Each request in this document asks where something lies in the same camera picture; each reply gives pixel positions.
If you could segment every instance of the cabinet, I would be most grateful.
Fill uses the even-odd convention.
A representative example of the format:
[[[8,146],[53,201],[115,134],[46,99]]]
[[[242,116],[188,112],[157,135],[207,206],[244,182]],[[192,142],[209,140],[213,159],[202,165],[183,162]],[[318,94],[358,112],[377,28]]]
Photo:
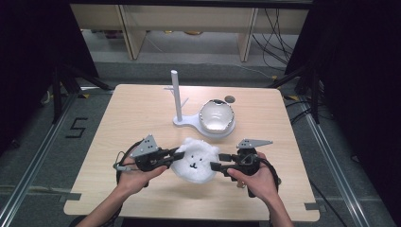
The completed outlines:
[[[247,61],[252,34],[271,33],[276,9],[160,7],[71,4],[81,28],[122,30],[129,58],[138,58],[147,30],[206,31],[237,34],[241,61]],[[280,9],[282,34],[301,32],[306,9]]]

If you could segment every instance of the handheld controller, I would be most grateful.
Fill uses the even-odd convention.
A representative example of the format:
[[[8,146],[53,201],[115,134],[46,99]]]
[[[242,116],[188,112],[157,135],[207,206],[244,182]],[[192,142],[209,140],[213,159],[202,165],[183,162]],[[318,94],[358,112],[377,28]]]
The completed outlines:
[[[278,178],[276,170],[269,163],[268,160],[259,158],[257,156],[257,152],[255,149],[256,147],[269,145],[269,144],[272,144],[272,141],[244,139],[241,141],[241,143],[239,143],[236,146],[237,148],[239,148],[239,150],[237,151],[237,155],[224,154],[224,153],[221,153],[218,155],[218,158],[220,161],[235,162],[233,165],[223,166],[221,163],[211,162],[210,167],[214,171],[223,173],[224,177],[231,177],[227,173],[228,168],[233,168],[233,169],[241,171],[243,174],[252,176],[259,170],[260,163],[263,163],[264,165],[266,165],[269,168],[271,174],[273,175],[274,183],[278,190],[279,178]],[[235,179],[233,177],[231,177],[231,180],[233,182],[237,181],[237,179]],[[252,193],[252,191],[249,188],[248,188],[248,196],[251,198],[254,198],[254,194]]]

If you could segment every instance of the wrist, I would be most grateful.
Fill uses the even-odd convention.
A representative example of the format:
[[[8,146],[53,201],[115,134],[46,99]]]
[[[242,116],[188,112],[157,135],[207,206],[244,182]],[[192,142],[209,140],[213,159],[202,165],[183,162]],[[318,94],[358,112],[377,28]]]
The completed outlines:
[[[278,193],[269,193],[262,195],[261,200],[270,208],[274,207],[277,203],[281,203]]]
[[[129,188],[118,185],[112,192],[112,194],[119,200],[125,201],[130,195],[131,191]]]

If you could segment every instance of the wooden table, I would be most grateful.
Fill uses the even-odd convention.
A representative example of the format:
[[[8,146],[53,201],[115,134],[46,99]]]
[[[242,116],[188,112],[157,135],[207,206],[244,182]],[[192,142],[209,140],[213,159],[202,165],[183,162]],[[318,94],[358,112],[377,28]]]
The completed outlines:
[[[79,201],[67,201],[67,215],[87,215],[115,188],[112,168],[119,151],[153,134],[161,148],[175,148],[184,138],[193,137],[220,147],[222,153],[236,153],[244,138],[272,140],[259,147],[274,165],[282,180],[279,194],[293,221],[316,221],[318,210],[306,210],[315,199],[304,163],[278,90],[236,87],[180,86],[181,99],[189,98],[183,115],[199,111],[209,99],[233,96],[235,129],[229,136],[213,140],[191,127],[176,127],[174,96],[163,85],[118,85],[100,122],[72,193]],[[249,198],[246,188],[236,187],[218,173],[214,180],[195,184],[177,177],[169,169],[153,179],[149,187],[132,195],[123,206],[122,217],[185,218],[219,220],[267,220],[269,211],[258,198]]]

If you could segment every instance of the white stuffed toy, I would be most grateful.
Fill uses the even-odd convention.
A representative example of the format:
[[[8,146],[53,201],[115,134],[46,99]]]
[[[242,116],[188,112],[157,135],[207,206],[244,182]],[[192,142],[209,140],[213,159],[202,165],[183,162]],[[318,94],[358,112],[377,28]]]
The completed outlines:
[[[185,152],[181,160],[171,165],[177,176],[191,183],[207,183],[215,177],[216,171],[211,169],[210,162],[218,163],[218,147],[201,140],[186,138],[176,152]]]

